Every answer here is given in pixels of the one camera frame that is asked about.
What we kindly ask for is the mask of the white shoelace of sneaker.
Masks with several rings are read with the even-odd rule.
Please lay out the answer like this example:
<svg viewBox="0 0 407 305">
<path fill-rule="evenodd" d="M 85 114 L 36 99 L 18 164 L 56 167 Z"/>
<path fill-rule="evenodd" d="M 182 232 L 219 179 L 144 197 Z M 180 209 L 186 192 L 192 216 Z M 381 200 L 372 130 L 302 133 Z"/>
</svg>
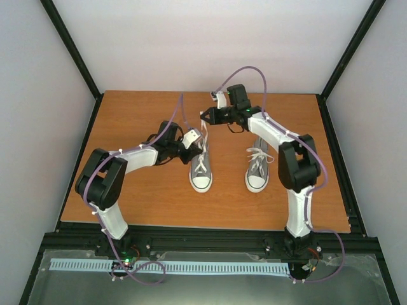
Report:
<svg viewBox="0 0 407 305">
<path fill-rule="evenodd" d="M 201 134 L 202 138 L 198 142 L 199 148 L 202 149 L 202 154 L 200 154 L 195 160 L 195 165 L 193 165 L 193 178 L 208 178 L 211 177 L 210 163 L 209 163 L 209 143 L 208 143 L 208 130 L 207 124 L 203 120 L 200 120 Z"/>
<path fill-rule="evenodd" d="M 246 151 L 250 153 L 247 175 L 261 177 L 266 180 L 268 178 L 269 164 L 273 163 L 275 158 L 257 147 L 250 147 Z"/>
</svg>

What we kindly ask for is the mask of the grey sneaker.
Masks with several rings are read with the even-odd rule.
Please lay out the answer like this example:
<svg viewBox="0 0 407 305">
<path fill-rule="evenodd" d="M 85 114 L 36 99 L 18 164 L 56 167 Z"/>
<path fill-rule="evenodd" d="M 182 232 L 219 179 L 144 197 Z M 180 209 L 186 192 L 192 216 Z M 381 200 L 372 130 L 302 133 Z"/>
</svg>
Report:
<svg viewBox="0 0 407 305">
<path fill-rule="evenodd" d="M 245 173 L 245 184 L 252 193 L 260 193 L 268 185 L 269 164 L 274 162 L 274 157 L 268 152 L 268 144 L 258 137 L 252 147 L 247 148 L 249 167 Z"/>
<path fill-rule="evenodd" d="M 213 181 L 213 175 L 210 168 L 208 143 L 201 140 L 198 147 L 202 153 L 191 160 L 189 180 L 192 188 L 198 193 L 206 193 Z"/>
</svg>

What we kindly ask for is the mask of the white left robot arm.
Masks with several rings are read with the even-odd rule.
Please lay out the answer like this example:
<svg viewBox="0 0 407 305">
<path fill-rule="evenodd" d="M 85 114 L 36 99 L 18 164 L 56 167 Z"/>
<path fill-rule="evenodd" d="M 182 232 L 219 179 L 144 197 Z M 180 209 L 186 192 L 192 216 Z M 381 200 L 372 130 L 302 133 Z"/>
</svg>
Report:
<svg viewBox="0 0 407 305">
<path fill-rule="evenodd" d="M 125 235 L 128 224 L 118 204 L 126 174 L 164 165 L 174 158 L 186 165 L 202 152 L 198 146 L 201 137 L 195 128 L 183 132 L 177 123 L 162 121 L 158 132 L 134 149 L 92 151 L 74 189 L 100 220 L 102 232 L 111 237 L 109 246 L 117 255 L 127 255 L 132 248 L 132 239 Z"/>
</svg>

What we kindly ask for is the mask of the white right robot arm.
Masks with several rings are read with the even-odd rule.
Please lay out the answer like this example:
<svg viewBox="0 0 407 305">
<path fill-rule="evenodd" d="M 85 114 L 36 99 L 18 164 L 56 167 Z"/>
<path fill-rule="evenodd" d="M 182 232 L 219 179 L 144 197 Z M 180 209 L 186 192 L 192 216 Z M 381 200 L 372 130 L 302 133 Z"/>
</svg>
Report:
<svg viewBox="0 0 407 305">
<path fill-rule="evenodd" d="M 287 190 L 289 214 L 286 230 L 293 238 L 302 238 L 313 230 L 311 202 L 318 177 L 327 170 L 317 154 L 314 139 L 298 135 L 276 122 L 260 106 L 253 106 L 244 85 L 233 85 L 227 92 L 210 93 L 216 106 L 208 108 L 200 118 L 210 125 L 237 124 L 271 146 L 278 153 L 278 176 Z"/>
</svg>

